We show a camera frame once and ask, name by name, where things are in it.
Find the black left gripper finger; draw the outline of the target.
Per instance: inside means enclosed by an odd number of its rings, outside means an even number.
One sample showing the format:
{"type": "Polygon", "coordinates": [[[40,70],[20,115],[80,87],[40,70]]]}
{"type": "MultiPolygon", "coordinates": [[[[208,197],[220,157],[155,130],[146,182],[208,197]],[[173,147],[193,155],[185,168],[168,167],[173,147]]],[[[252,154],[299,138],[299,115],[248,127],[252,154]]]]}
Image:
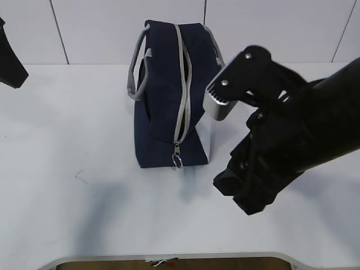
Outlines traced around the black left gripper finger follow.
{"type": "Polygon", "coordinates": [[[18,89],[24,84],[29,74],[12,50],[4,25],[5,21],[1,19],[1,83],[18,89]]]}

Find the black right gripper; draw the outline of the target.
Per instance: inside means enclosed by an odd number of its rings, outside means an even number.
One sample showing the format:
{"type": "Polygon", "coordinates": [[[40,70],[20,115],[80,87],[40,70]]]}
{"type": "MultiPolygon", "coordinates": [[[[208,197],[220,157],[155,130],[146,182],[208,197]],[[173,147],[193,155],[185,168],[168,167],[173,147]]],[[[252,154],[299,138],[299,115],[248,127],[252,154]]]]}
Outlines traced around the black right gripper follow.
{"type": "Polygon", "coordinates": [[[239,99],[257,110],[246,122],[249,134],[231,152],[229,168],[213,179],[213,186],[253,215],[304,171],[320,165],[314,119],[321,98],[316,87],[301,87],[283,97],[253,90],[239,99]]]}

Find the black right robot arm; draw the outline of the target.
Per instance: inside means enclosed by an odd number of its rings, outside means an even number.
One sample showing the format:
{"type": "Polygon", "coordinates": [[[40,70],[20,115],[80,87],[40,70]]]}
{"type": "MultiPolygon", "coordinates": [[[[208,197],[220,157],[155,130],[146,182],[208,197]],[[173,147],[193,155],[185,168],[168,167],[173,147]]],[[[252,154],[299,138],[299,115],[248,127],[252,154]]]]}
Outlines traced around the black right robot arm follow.
{"type": "Polygon", "coordinates": [[[328,78],[305,81],[272,64],[269,83],[251,83],[248,135],[213,181],[248,215],[261,212],[306,170],[359,149],[359,60],[328,78]]]}

